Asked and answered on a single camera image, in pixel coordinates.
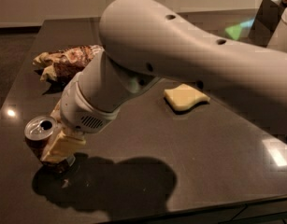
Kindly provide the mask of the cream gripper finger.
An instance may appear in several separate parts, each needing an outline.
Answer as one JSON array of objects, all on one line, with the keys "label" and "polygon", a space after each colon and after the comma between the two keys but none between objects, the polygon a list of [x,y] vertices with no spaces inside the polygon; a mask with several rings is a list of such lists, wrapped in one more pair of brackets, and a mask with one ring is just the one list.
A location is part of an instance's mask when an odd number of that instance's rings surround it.
[{"label": "cream gripper finger", "polygon": [[50,163],[59,163],[73,155],[86,144],[83,132],[62,128],[45,146],[40,160]]},{"label": "cream gripper finger", "polygon": [[61,115],[60,115],[60,103],[57,103],[56,106],[51,111],[50,115],[57,121],[61,121]]}]

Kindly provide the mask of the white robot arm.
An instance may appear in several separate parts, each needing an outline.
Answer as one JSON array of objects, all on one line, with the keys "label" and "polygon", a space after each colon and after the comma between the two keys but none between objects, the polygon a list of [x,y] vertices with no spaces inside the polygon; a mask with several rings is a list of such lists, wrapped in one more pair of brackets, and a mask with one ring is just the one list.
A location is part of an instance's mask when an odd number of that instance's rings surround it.
[{"label": "white robot arm", "polygon": [[287,53],[211,35],[153,0],[116,0],[99,22],[102,50],[60,100],[62,130],[41,159],[71,156],[120,106],[159,78],[200,82],[208,96],[287,141]]}]

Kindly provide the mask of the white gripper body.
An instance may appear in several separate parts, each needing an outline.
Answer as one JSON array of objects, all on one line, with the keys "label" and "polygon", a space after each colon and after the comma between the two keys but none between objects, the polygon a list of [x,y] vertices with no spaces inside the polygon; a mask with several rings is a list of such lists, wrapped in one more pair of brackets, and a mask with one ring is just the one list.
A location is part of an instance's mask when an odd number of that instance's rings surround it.
[{"label": "white gripper body", "polygon": [[101,111],[91,106],[79,87],[80,72],[66,85],[60,99],[62,123],[76,132],[99,133],[118,116],[119,108],[113,112]]}]

